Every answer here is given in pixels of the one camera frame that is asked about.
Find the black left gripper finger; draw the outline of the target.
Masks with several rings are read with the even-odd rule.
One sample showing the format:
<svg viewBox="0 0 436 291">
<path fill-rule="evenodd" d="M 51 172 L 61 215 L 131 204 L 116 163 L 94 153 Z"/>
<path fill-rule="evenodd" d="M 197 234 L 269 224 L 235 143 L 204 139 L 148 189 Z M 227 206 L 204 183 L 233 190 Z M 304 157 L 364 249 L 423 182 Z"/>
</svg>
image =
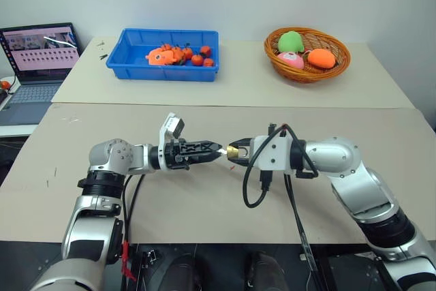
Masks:
<svg viewBox="0 0 436 291">
<path fill-rule="evenodd" d="M 220 144 L 209 140 L 181 143 L 181 153 L 214 153 L 220 149 L 222 149 Z"/>
<path fill-rule="evenodd" d="M 220 157 L 221 157 L 220 152 L 215 152 L 215 151 L 210 153 L 198 153 L 198 154 L 188 155 L 187 162 L 189 164 L 203 164 L 203 163 L 213 162 Z"/>
</svg>

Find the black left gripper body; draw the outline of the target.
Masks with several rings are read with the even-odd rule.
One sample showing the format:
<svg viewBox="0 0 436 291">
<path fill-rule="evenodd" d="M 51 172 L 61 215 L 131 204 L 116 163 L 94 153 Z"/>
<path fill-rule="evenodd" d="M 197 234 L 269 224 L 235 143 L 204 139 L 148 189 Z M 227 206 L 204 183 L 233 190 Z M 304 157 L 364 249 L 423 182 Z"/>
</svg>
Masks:
<svg viewBox="0 0 436 291">
<path fill-rule="evenodd" d="M 170 170 L 189 170 L 191 149 L 183 138 L 166 143 L 166 167 Z"/>
</svg>

